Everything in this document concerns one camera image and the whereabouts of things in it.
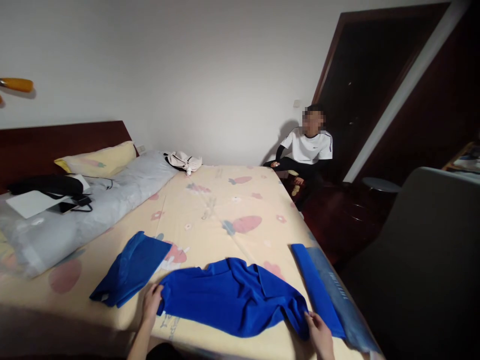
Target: person's hand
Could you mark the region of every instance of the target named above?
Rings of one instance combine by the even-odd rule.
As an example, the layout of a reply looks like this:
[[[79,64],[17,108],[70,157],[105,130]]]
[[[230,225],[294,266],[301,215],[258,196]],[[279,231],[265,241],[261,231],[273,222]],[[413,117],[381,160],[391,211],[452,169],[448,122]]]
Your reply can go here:
[[[145,297],[143,298],[143,315],[141,318],[142,323],[147,323],[152,327],[154,326],[160,301],[162,301],[161,293],[163,289],[163,285],[154,283],[145,293]]]
[[[317,358],[319,360],[335,360],[334,340],[328,326],[317,313],[305,312],[304,314],[310,331],[310,341]]]

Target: wall socket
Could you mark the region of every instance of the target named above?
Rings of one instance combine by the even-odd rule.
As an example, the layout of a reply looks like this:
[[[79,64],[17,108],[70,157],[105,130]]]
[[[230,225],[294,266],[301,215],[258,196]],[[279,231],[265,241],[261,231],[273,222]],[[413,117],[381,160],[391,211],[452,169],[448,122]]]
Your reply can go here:
[[[138,153],[141,155],[142,153],[145,152],[145,145],[138,145],[138,146],[136,146],[136,150],[137,150]]]

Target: blue fabric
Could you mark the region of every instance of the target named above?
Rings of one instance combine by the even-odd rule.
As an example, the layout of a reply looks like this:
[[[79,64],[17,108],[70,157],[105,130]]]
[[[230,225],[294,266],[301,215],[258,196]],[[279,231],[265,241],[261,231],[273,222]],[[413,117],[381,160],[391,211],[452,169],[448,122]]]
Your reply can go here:
[[[258,265],[230,257],[206,270],[172,271],[161,283],[158,315],[194,320],[241,338],[288,319],[301,339],[310,336],[307,303],[297,290]]]
[[[118,254],[90,299],[120,308],[150,280],[172,244],[137,232]]]
[[[320,315],[334,337],[345,339],[344,328],[307,249],[302,244],[293,244],[291,250],[305,281],[306,291],[313,309]]]
[[[306,250],[327,292],[330,294],[333,307],[345,330],[346,342],[350,344],[352,348],[362,353],[368,353],[370,351],[381,353],[365,325],[365,321],[360,316],[357,307],[350,301],[344,288],[337,280],[335,272],[332,270],[324,252],[318,247],[309,247]]]

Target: gray chair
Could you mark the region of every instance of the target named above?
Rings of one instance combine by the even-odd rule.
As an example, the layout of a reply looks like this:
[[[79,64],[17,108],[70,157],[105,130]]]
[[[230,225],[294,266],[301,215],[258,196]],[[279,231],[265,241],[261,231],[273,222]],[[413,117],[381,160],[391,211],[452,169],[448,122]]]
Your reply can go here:
[[[339,275],[394,359],[473,359],[479,343],[480,181],[420,167],[383,229]]]

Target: headboard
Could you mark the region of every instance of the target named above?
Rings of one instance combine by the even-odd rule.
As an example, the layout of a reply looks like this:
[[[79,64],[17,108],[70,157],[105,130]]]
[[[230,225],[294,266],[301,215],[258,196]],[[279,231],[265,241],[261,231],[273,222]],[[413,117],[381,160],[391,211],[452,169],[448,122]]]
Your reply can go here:
[[[131,140],[123,121],[0,130],[0,194],[7,186],[37,175],[64,174],[54,160],[90,153]]]

